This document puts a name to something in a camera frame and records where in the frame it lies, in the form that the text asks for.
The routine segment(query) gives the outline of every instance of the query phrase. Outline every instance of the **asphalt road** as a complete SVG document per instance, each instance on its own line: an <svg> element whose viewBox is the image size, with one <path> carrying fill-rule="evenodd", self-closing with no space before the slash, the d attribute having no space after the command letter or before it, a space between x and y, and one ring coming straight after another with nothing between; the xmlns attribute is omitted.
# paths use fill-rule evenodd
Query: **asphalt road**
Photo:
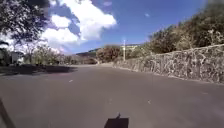
<svg viewBox="0 0 224 128"><path fill-rule="evenodd" d="M0 76L0 97L16 128L224 128L224 86L109 67Z"/></svg>

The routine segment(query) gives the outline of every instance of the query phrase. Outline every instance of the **utility pole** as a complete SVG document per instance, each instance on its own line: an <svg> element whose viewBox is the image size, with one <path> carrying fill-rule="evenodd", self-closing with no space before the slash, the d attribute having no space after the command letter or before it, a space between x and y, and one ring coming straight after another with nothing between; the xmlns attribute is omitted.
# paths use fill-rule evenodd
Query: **utility pole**
<svg viewBox="0 0 224 128"><path fill-rule="evenodd" d="M126 40L124 39L124 47L123 47L123 60L125 61L125 55L126 55L126 53L125 53L125 43L126 43Z"/></svg>

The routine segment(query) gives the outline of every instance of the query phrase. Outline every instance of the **green tree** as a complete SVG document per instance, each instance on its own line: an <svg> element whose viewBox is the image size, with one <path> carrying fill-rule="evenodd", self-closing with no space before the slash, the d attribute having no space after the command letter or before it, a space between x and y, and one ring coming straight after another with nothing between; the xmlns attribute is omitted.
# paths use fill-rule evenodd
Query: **green tree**
<svg viewBox="0 0 224 128"><path fill-rule="evenodd" d="M37 46L37 50L33 54L33 58L38 64L55 64L59 55L56 54L49 46Z"/></svg>
<svg viewBox="0 0 224 128"><path fill-rule="evenodd" d="M205 8L186 21L186 29L192 36L196 47L212 44L223 44L224 41L215 40L224 35L224 3L222 1L208 2Z"/></svg>
<svg viewBox="0 0 224 128"><path fill-rule="evenodd" d="M121 48L116 45L106 45L96 52L97 58L102 62L114 61L121 55Z"/></svg>
<svg viewBox="0 0 224 128"><path fill-rule="evenodd" d="M174 32L176 26L170 26L150 36L149 49L154 53L167 53L175 51L175 43L180 36Z"/></svg>
<svg viewBox="0 0 224 128"><path fill-rule="evenodd" d="M10 36L16 43L38 40L47 24L43 2L0 0L0 34Z"/></svg>

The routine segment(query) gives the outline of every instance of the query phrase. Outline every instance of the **blue sky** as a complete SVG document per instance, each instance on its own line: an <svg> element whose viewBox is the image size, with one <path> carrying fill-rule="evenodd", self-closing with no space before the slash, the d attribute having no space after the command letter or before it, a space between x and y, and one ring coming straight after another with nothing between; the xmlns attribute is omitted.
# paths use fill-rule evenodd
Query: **blue sky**
<svg viewBox="0 0 224 128"><path fill-rule="evenodd" d="M105 44L143 43L195 14L205 0L50 0L48 44L71 54Z"/></svg>

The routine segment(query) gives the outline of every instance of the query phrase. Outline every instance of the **cloud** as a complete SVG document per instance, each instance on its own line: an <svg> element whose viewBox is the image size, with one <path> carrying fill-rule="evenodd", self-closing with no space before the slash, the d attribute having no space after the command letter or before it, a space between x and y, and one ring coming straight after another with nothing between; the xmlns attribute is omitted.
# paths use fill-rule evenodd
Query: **cloud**
<svg viewBox="0 0 224 128"><path fill-rule="evenodd" d="M90 0L58 0L60 6L67 6L79 22L75 24L80 29L80 42L99 39L104 29L109 29L117 24L115 18L105 14L92 4Z"/></svg>
<svg viewBox="0 0 224 128"><path fill-rule="evenodd" d="M111 1L106 1L103 3L104 6L111 6L112 5L112 2Z"/></svg>
<svg viewBox="0 0 224 128"><path fill-rule="evenodd" d="M71 24L71 20L66 17L61 17L58 15L53 14L51 16L51 22L57 27L57 28L67 28Z"/></svg>
<svg viewBox="0 0 224 128"><path fill-rule="evenodd" d="M78 41L78 36L73 34L68 28L52 29L48 28L42 34L43 39L47 39L52 44L70 44Z"/></svg>
<svg viewBox="0 0 224 128"><path fill-rule="evenodd" d="M50 5L51 5L52 7L54 7L54 6L57 5L57 1L56 1L56 0L49 0L49 2L50 2Z"/></svg>
<svg viewBox="0 0 224 128"><path fill-rule="evenodd" d="M149 15L148 13L145 13L145 17L149 18L149 17L150 17L150 15Z"/></svg>

